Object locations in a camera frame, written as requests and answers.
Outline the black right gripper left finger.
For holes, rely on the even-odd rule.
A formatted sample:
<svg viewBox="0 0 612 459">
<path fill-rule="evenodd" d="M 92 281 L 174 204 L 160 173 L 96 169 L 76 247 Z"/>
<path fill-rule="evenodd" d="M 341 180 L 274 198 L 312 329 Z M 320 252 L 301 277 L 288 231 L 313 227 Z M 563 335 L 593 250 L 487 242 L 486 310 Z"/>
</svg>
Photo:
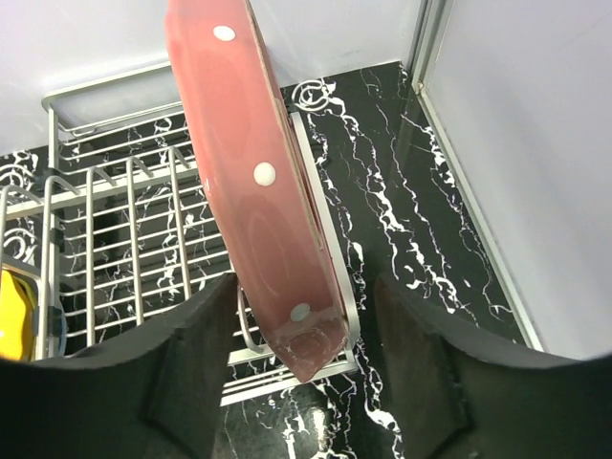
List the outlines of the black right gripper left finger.
<svg viewBox="0 0 612 459">
<path fill-rule="evenodd" d="M 1 363 L 5 458 L 209 458 L 237 278 L 70 358 Z"/>
</svg>

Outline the pink dotted plate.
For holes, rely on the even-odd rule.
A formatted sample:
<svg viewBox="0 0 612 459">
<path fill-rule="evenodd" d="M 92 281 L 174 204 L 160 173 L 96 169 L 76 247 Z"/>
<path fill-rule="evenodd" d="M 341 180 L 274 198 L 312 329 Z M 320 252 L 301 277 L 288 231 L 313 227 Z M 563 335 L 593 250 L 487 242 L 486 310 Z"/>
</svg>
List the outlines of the pink dotted plate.
<svg viewBox="0 0 612 459">
<path fill-rule="evenodd" d="M 202 185 L 260 333 L 301 382 L 347 342 L 339 283 L 247 1 L 172 1 L 166 47 Z"/>
</svg>

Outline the orange dotted plate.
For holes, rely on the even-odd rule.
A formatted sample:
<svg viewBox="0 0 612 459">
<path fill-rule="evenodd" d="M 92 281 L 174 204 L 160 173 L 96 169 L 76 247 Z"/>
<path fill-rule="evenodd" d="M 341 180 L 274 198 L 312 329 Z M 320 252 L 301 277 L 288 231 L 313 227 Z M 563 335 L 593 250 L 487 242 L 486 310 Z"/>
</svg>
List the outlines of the orange dotted plate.
<svg viewBox="0 0 612 459">
<path fill-rule="evenodd" d="M 9 270 L 1 273 L 1 357 L 31 361 L 34 356 L 33 313 L 37 296 L 30 280 Z"/>
</svg>

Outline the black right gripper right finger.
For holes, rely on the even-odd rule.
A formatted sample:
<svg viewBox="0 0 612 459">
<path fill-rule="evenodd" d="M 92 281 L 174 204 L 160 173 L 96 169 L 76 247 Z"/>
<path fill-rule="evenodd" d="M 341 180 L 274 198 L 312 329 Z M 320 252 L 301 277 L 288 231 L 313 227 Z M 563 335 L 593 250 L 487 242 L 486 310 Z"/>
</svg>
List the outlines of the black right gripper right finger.
<svg viewBox="0 0 612 459">
<path fill-rule="evenodd" d="M 611 359 L 501 338 L 388 274 L 374 304 L 391 410 L 409 458 L 607 458 Z"/>
</svg>

